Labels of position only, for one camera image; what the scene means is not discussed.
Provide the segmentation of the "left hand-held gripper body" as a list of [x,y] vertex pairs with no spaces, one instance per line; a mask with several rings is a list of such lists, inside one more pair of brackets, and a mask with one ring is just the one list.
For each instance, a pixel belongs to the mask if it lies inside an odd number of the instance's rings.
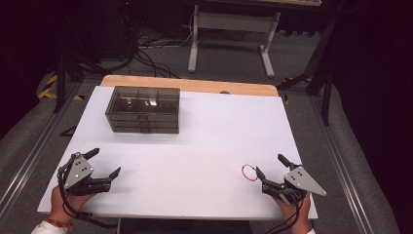
[[108,192],[111,181],[108,177],[92,178],[94,168],[84,154],[76,152],[57,171],[57,182],[62,194],[85,196]]

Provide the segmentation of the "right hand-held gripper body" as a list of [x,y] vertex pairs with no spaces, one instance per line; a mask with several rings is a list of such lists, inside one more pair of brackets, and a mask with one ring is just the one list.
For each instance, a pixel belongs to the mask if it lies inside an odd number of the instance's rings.
[[326,191],[302,167],[298,166],[283,176],[283,183],[263,179],[262,192],[284,201],[286,204],[298,204],[308,192],[326,196]]

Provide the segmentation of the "smoky clear drawer organizer box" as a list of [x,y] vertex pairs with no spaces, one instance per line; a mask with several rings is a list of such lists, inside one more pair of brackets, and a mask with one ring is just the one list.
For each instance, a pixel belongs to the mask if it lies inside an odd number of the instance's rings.
[[162,113],[177,115],[177,122],[161,121],[111,121],[115,133],[178,134],[179,133],[178,88],[126,87],[114,88],[105,115],[115,113]]

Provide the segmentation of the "person's right hand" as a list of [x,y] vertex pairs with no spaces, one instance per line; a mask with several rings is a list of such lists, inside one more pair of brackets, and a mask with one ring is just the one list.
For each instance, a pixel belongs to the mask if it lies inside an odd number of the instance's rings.
[[[280,207],[283,219],[288,220],[290,218],[288,224],[292,223],[295,218],[296,207],[294,205],[288,205],[284,201],[277,198],[274,198],[274,201]],[[301,208],[299,210],[298,219],[290,227],[290,232],[292,234],[307,234],[312,229],[309,222],[309,211],[311,207],[309,193],[306,194],[306,197],[300,202],[300,205]]]

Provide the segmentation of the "person's left hand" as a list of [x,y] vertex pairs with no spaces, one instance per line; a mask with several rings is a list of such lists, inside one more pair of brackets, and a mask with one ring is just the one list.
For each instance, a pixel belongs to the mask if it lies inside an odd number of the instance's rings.
[[[67,203],[71,206],[71,208],[76,211],[80,212],[85,204],[92,199],[94,195],[89,194],[85,196],[72,196],[68,195],[66,197]],[[53,219],[55,221],[58,221],[60,223],[65,223],[69,224],[73,217],[75,216],[74,213],[72,213],[68,208],[64,208],[63,205],[63,200],[62,196],[60,194],[59,188],[56,186],[53,191],[52,191],[52,197],[51,197],[51,211],[49,214],[49,218]]]

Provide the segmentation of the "person's left white sleeve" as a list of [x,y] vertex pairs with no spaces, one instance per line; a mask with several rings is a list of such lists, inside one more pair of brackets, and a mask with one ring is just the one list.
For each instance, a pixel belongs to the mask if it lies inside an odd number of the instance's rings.
[[42,221],[34,227],[30,234],[68,234],[71,227],[58,227],[47,221]]

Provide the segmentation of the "white board sheet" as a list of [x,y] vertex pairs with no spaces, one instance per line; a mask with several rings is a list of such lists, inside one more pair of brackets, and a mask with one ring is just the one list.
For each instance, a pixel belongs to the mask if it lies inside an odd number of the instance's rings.
[[255,167],[281,182],[301,158],[279,97],[183,92],[176,135],[115,133],[105,110],[113,93],[97,87],[61,160],[99,148],[94,176],[121,167],[109,192],[86,211],[109,217],[265,220],[280,217],[254,180]]

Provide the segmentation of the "yellow black floor tape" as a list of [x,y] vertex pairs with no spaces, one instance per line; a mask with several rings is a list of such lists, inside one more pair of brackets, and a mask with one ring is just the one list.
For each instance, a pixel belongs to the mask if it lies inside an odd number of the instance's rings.
[[38,98],[51,98],[51,99],[57,99],[57,94],[52,94],[51,93],[51,88],[53,84],[55,83],[57,79],[57,75],[54,74],[52,75],[49,80],[46,82],[46,85],[38,95]]

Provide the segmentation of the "black metal stand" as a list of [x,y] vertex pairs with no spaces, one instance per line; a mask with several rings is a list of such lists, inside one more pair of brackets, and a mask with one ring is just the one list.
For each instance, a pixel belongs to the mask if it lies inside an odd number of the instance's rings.
[[337,18],[337,15],[333,15],[329,18],[328,24],[321,34],[319,42],[304,72],[290,80],[282,81],[279,85],[277,85],[279,90],[286,90],[287,88],[311,78],[312,81],[305,89],[305,92],[308,96],[315,96],[320,90],[323,90],[320,116],[325,126],[329,125],[328,112],[332,90],[332,76],[330,72],[330,65],[327,61],[322,61],[322,59],[324,58],[325,50]]
[[82,3],[86,0],[51,0],[56,40],[56,107],[60,112],[66,103],[66,76],[75,83],[85,79],[84,64],[97,74],[107,75],[98,58]]

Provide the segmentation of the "person's dark clothing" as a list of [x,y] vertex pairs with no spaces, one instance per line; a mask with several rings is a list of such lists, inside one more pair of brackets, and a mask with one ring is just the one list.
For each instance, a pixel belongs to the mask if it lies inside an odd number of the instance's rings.
[[248,221],[122,218],[119,234],[252,234]]

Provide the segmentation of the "wooden table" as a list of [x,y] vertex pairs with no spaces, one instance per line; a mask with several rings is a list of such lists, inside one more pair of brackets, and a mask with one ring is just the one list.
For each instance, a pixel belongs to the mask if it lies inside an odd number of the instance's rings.
[[179,88],[184,92],[214,93],[228,92],[231,95],[277,97],[279,92],[273,85],[234,83],[222,81],[173,79],[145,76],[106,75],[101,86],[115,87],[164,87]]

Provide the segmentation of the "grey metal floor rail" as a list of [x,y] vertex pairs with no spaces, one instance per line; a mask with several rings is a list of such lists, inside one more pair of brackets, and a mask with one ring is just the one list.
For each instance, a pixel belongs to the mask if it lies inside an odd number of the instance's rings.
[[354,186],[354,183],[350,177],[350,174],[342,159],[342,154],[338,148],[335,138],[333,137],[330,128],[324,124],[321,118],[321,107],[318,100],[315,97],[308,97],[310,105],[313,111],[317,115],[317,120],[320,124],[321,132],[324,135],[329,150],[331,152],[332,165],[338,176],[340,184],[343,188],[346,200],[350,206],[351,212],[355,218],[357,228],[360,234],[374,234],[371,223],[367,217],[364,206],[361,203],[358,192]]
[[14,175],[11,184],[8,186],[4,195],[0,199],[0,224],[9,214],[14,203],[19,197],[20,192],[29,180],[34,168],[40,160],[40,157],[45,151],[45,148],[49,143],[57,124],[62,118],[64,111],[67,109],[71,100],[74,98],[80,87],[80,83],[75,83],[68,88],[67,94],[63,96],[64,101],[60,106],[59,111],[57,113],[52,113],[40,136],[36,138],[33,147],[26,155],[25,160],[19,168],[18,172]]

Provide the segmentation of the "white metal desk frame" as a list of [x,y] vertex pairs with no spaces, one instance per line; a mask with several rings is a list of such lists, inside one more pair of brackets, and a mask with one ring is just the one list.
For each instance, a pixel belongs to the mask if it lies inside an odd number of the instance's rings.
[[192,17],[192,45],[188,62],[188,71],[190,73],[194,73],[196,71],[199,50],[198,34],[200,28],[248,31],[267,34],[265,43],[259,46],[259,53],[261,55],[267,77],[274,78],[275,72],[269,56],[269,50],[278,27],[280,17],[280,13],[275,13],[272,17],[206,13],[200,10],[199,5],[196,5],[194,7]]

